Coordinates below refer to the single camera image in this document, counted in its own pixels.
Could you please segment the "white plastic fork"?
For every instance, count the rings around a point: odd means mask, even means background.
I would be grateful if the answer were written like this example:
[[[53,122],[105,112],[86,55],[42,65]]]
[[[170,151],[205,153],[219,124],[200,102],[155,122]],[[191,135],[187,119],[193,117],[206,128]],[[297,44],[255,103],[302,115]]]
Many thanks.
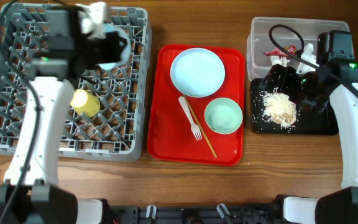
[[[178,101],[179,101],[179,104],[182,107],[186,117],[188,118],[188,121],[190,123],[191,132],[194,135],[195,139],[197,141],[202,140],[202,134],[201,134],[200,127],[193,121],[193,117],[191,115],[191,111],[188,107],[185,97],[180,96],[178,98]]]

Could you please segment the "green bowl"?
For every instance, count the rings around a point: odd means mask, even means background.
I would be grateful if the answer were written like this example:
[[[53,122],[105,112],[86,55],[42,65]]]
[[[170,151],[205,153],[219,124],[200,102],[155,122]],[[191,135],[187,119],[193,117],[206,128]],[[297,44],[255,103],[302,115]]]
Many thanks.
[[[204,120],[215,133],[232,134],[242,125],[243,111],[230,98],[216,98],[206,106]]]

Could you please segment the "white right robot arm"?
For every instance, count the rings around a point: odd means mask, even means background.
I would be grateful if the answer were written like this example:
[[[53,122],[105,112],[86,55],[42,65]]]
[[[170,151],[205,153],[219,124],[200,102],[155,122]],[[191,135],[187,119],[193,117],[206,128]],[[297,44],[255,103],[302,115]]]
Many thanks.
[[[285,223],[358,223],[358,60],[350,32],[332,30],[318,36],[311,71],[274,65],[261,81],[264,90],[277,90],[294,103],[320,108],[329,100],[338,126],[343,175],[341,189],[319,199],[278,195],[270,219]]]

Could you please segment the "red snack wrapper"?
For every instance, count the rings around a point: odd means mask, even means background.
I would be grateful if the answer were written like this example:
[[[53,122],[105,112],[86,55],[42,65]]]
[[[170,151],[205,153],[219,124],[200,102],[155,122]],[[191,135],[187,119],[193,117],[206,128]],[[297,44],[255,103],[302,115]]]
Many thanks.
[[[287,51],[289,54],[294,55],[294,56],[298,56],[298,53],[300,52],[299,50],[296,49],[296,47],[294,45],[284,47],[284,50]],[[281,51],[277,47],[275,49],[271,50],[271,51],[264,52],[264,55],[265,56],[278,56],[278,57],[290,58],[290,56],[288,54],[286,54],[285,52]]]

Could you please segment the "wooden chopstick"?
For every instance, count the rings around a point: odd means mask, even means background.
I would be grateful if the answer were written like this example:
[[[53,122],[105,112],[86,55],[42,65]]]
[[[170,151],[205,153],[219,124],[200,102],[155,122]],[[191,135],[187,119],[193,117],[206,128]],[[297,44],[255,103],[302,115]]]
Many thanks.
[[[199,122],[199,120],[198,120],[198,118],[197,118],[195,112],[193,111],[193,108],[191,107],[190,102],[187,100],[186,95],[183,94],[183,97],[185,98],[185,101],[186,101],[186,103],[187,103],[187,105],[188,105],[188,107],[189,107],[189,109],[190,109],[190,112],[191,112],[191,114],[193,115],[193,117],[194,117],[194,119],[195,119],[197,125],[198,125],[199,128],[200,128],[201,134],[203,135],[205,141],[207,142],[207,145],[209,146],[211,152],[213,153],[214,158],[218,158],[218,156],[217,156],[217,154],[216,154],[216,152],[215,152],[215,150],[214,150],[212,144],[210,143],[210,141],[209,141],[209,139],[208,139],[208,137],[207,137],[207,135],[206,135],[206,133],[205,133],[205,131],[204,131],[202,125],[201,125],[201,123]]]

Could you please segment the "light blue bowl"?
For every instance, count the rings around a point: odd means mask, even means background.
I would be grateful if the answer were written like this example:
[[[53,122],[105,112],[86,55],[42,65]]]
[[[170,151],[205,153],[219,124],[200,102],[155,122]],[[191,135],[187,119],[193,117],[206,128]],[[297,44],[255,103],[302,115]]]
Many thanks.
[[[101,39],[103,46],[101,55],[103,61],[98,65],[103,70],[112,70],[124,65],[131,56],[131,42],[127,33],[112,24],[103,25],[105,39]]]

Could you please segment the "yellow plastic cup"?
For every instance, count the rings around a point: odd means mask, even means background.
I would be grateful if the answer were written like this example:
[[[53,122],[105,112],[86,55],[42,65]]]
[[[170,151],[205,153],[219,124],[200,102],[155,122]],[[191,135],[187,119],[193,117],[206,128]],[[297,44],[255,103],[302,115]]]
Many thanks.
[[[79,114],[85,114],[91,118],[95,116],[100,109],[100,102],[98,98],[91,93],[77,89],[74,92],[70,106]]]

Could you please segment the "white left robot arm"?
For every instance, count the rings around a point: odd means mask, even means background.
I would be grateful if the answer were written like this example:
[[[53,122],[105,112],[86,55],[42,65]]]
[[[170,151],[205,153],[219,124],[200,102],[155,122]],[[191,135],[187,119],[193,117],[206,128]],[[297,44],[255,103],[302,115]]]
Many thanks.
[[[0,185],[0,223],[118,223],[105,199],[79,200],[58,187],[58,151],[69,104],[86,70],[114,68],[130,57],[129,38],[111,24],[105,2],[47,10],[47,51],[27,74],[18,145]]]

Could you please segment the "light blue round plate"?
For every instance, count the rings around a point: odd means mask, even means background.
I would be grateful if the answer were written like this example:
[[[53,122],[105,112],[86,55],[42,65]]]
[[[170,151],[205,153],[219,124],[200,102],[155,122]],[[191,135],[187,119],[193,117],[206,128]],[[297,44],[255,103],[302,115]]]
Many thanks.
[[[204,48],[184,50],[174,58],[170,67],[170,78],[175,88],[193,98],[204,98],[217,92],[225,76],[223,61]]]

